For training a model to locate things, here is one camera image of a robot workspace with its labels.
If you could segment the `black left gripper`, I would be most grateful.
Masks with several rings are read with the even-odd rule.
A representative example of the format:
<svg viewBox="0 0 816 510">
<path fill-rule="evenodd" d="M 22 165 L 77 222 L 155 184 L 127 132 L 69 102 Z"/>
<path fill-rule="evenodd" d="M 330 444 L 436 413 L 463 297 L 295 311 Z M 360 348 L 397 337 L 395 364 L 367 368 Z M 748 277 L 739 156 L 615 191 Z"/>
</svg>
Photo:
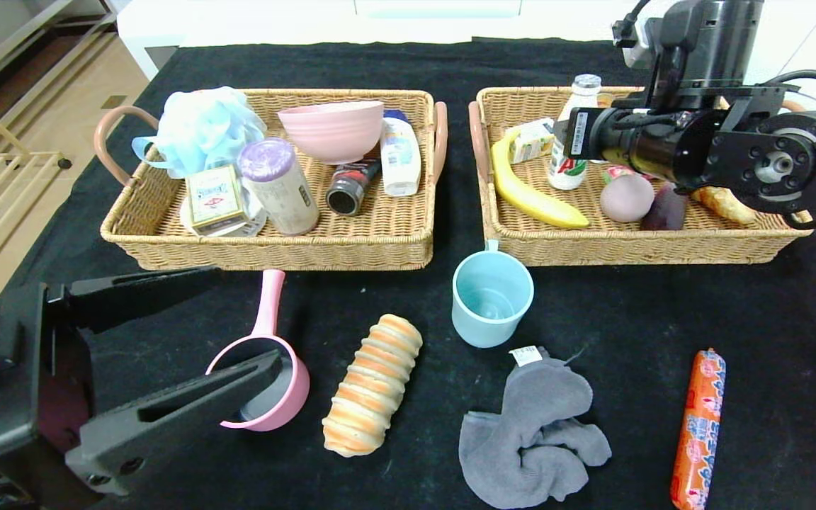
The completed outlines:
<svg viewBox="0 0 816 510">
<path fill-rule="evenodd" d="M 276 381 L 281 355 L 270 351 L 85 424 L 94 413 L 93 368 L 77 329 L 99 334 L 167 310 L 206 293 L 222 274 L 150 271 L 78 280 L 58 294 L 45 284 L 3 294 L 0 508 L 84 509 L 100 494 L 127 496 Z"/>
</svg>

